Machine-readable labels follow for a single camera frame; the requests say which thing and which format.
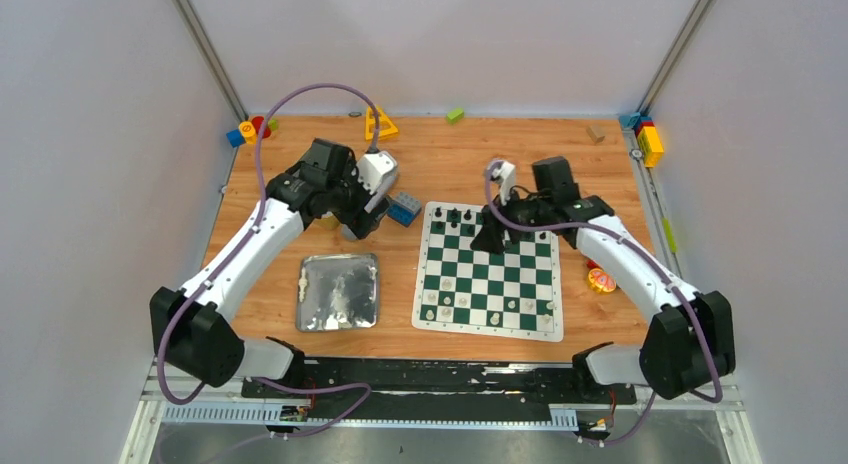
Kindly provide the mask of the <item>green white chess board mat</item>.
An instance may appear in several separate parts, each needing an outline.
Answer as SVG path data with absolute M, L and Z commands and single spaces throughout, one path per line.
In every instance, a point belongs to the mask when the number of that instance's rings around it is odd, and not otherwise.
M 475 251 L 481 206 L 431 201 L 411 314 L 421 330 L 542 342 L 564 338 L 559 239 L 549 232 L 508 241 L 501 254 Z

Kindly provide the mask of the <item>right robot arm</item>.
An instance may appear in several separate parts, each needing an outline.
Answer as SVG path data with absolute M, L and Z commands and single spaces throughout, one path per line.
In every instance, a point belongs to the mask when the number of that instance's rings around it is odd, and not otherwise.
M 607 342 L 575 354 L 575 395 L 592 402 L 622 384 L 646 386 L 666 400 L 692 394 L 720 402 L 720 379 L 736 366 L 728 299 L 702 292 L 667 269 L 603 199 L 581 194 L 564 157 L 537 161 L 532 173 L 535 191 L 520 196 L 512 163 L 494 159 L 485 167 L 486 204 L 473 249 L 501 254 L 532 233 L 560 237 L 598 264 L 648 323 L 640 345 Z

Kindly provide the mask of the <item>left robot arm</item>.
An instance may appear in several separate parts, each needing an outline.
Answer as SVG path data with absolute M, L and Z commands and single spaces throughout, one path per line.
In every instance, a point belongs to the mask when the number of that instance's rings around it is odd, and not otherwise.
M 356 157 L 316 138 L 265 184 L 246 222 L 210 263 L 176 290 L 158 289 L 149 309 L 157 373 L 171 365 L 201 384 L 264 377 L 283 397 L 306 384 L 301 352 L 279 339 L 243 339 L 231 322 L 268 266 L 314 220 L 333 215 L 356 240 L 379 226 L 399 166 L 387 151 Z

